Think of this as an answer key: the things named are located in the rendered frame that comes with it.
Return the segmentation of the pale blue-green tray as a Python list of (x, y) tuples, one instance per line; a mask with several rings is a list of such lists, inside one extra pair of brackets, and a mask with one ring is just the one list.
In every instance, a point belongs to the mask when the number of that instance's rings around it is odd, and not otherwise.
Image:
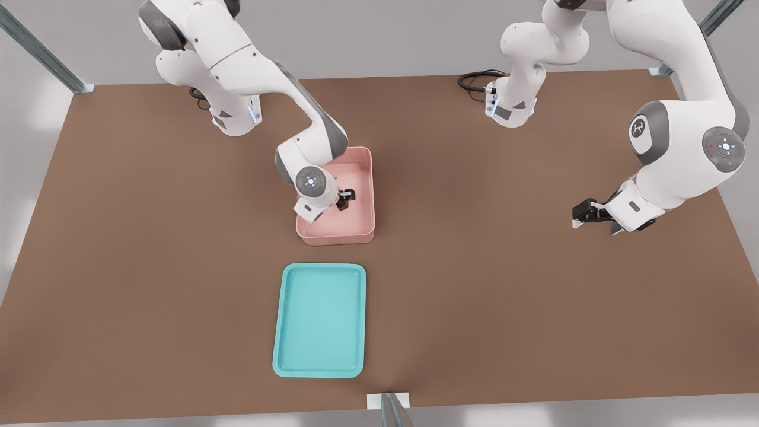
[(366, 271), (358, 264), (295, 263), (282, 273), (273, 370), (284, 378), (360, 375)]

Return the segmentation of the silver frame post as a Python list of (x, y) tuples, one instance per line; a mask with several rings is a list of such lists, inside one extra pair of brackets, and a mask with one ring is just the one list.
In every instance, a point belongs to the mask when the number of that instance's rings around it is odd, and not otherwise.
[(368, 410), (380, 410), (382, 427), (415, 427), (407, 409), (410, 408), (410, 394), (382, 393), (366, 395)]
[[(700, 29), (706, 36), (711, 36), (744, 2), (745, 0), (719, 0), (700, 22)], [(652, 77), (670, 77), (673, 70), (668, 65), (661, 64), (658, 67), (648, 68), (648, 73)]]
[(43, 65), (60, 83), (73, 94), (92, 94), (95, 84), (85, 84), (73, 71), (52, 54), (11, 11), (0, 4), (0, 28), (16, 41), (33, 59)]

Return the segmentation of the pink rectangular box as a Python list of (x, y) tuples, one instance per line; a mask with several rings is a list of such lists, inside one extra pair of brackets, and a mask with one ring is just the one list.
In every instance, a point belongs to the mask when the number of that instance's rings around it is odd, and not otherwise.
[(352, 189), (356, 199), (343, 211), (333, 206), (313, 224), (296, 216), (296, 232), (306, 245), (352, 245), (369, 243), (376, 226), (372, 156), (368, 148), (348, 148), (324, 166), (342, 191)]

